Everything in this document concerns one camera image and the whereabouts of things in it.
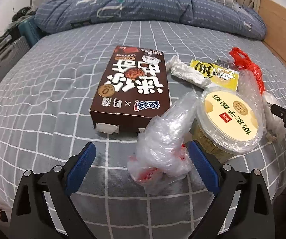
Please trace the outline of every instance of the gray suitcase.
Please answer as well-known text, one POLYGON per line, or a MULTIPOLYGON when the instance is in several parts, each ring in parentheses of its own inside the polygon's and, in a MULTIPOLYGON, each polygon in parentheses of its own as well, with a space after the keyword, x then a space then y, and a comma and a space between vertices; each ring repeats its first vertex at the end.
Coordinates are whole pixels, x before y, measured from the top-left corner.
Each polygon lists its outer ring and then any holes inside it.
POLYGON ((0 53, 0 83, 11 68, 26 54, 29 45, 24 36, 7 46, 0 53))

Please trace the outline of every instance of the red logo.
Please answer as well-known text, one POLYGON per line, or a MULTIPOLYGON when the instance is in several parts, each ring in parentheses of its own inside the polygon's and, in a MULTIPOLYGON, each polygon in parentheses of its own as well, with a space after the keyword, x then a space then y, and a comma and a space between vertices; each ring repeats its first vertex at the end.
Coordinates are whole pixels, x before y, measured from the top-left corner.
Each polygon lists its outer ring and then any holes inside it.
POLYGON ((222 120, 224 120, 224 121, 225 121, 225 123, 227 123, 227 122, 229 122, 229 121, 231 121, 231 120, 232 120, 232 119, 231 119, 231 117, 230 117, 230 116, 228 116, 226 112, 224 112, 224 113, 220 114, 220 117, 222 118, 222 120))

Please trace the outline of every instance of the metal screw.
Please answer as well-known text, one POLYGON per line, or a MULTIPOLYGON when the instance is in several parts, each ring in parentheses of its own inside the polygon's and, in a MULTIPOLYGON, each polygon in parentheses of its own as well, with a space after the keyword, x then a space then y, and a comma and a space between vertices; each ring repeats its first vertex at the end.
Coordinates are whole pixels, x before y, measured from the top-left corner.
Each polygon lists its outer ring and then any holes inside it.
POLYGON ((31 171, 30 171, 30 170, 27 170, 27 171, 24 172, 24 176, 25 176, 25 177, 30 176, 30 174, 31 174, 31 171))
POLYGON ((231 167, 229 164, 224 164, 224 165, 223 165, 223 169, 224 169, 225 171, 230 171, 230 170, 232 169, 232 167, 231 167))
POLYGON ((54 172, 59 172, 59 171, 61 171, 62 170, 62 166, 60 166, 60 165, 57 165, 57 166, 55 166, 54 168, 53 168, 53 171, 54 172))
POLYGON ((258 170, 258 169, 255 169, 255 170, 254 170, 254 173, 255 173, 257 176, 259 176, 259 175, 261 174, 260 170, 258 170))

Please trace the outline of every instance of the wooden bed frame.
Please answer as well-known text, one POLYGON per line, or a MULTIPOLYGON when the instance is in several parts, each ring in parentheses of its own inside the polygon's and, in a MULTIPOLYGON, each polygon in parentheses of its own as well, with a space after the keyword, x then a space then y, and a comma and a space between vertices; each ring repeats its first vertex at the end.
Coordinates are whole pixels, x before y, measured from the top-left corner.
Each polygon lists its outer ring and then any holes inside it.
POLYGON ((259 15, 267 26, 264 44, 286 65, 286 8, 271 0, 261 0, 259 15))

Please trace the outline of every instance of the blue gripper pad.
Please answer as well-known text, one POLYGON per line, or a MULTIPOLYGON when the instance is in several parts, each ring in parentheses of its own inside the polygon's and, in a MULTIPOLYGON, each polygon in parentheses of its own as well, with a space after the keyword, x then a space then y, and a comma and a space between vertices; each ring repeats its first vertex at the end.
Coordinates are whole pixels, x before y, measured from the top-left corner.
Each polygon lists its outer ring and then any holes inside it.
POLYGON ((203 183, 208 191, 213 192, 215 195, 219 193, 219 177, 217 172, 214 170, 202 150, 198 145, 192 141, 186 144, 190 158, 196 167, 199 175, 201 176, 203 183))
POLYGON ((65 194, 69 197, 79 190, 96 156, 94 144, 89 144, 83 154, 79 157, 73 169, 69 172, 66 181, 65 194))

